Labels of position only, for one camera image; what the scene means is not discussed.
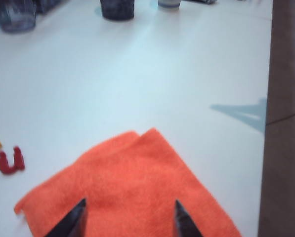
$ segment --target white table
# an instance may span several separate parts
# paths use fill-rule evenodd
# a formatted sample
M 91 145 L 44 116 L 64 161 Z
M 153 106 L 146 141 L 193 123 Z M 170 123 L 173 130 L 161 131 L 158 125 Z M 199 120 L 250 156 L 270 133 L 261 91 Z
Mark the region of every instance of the white table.
M 271 14 L 271 0 L 179 11 L 137 0 L 133 20 L 112 22 L 98 0 L 70 0 L 30 33 L 0 31 L 0 140 L 10 163 L 14 145 L 26 162 L 0 173 L 0 237 L 31 235 L 13 213 L 31 188 L 89 147 L 151 127 L 257 236 Z

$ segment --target towel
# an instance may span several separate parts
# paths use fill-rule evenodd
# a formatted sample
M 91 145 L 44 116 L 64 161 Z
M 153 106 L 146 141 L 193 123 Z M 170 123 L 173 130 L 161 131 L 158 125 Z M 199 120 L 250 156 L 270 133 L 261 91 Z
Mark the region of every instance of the towel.
M 184 203 L 204 237 L 240 237 L 230 217 L 162 135 L 128 132 L 84 153 L 15 206 L 43 237 L 83 198 L 86 237 L 172 237 Z

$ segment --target brown floor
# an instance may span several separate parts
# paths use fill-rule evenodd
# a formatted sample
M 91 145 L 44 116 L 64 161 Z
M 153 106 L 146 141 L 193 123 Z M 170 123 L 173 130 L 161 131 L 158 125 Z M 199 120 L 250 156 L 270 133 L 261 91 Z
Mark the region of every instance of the brown floor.
M 295 0 L 273 0 L 267 122 L 295 112 Z M 266 126 L 259 237 L 295 237 L 295 117 Z

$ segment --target dark cup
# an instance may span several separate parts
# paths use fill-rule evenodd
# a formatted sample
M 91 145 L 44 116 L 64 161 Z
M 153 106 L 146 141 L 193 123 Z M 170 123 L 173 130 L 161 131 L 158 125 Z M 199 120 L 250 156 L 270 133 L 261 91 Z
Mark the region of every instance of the dark cup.
M 35 26 L 32 0 L 0 0 L 0 26 L 6 32 L 20 32 Z
M 128 20 L 134 17 L 134 0 L 100 0 L 103 17 Z

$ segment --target red plastic piece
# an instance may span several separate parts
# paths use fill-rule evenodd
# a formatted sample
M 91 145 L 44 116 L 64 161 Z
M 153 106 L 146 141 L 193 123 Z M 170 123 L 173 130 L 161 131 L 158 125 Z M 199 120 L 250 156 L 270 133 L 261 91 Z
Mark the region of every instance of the red plastic piece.
M 7 156 L 3 151 L 0 151 L 0 171 L 3 174 L 13 174 L 17 168 L 15 166 L 9 167 Z
M 14 150 L 13 158 L 14 158 L 15 167 L 19 170 L 24 170 L 25 165 L 24 165 L 24 160 L 23 160 L 23 156 L 21 154 L 20 148 L 14 147 L 13 150 Z
M 24 160 L 21 154 L 21 150 L 19 147 L 14 147 L 14 165 L 12 167 L 9 166 L 7 156 L 5 152 L 0 151 L 0 171 L 3 174 L 13 174 L 17 170 L 24 170 Z

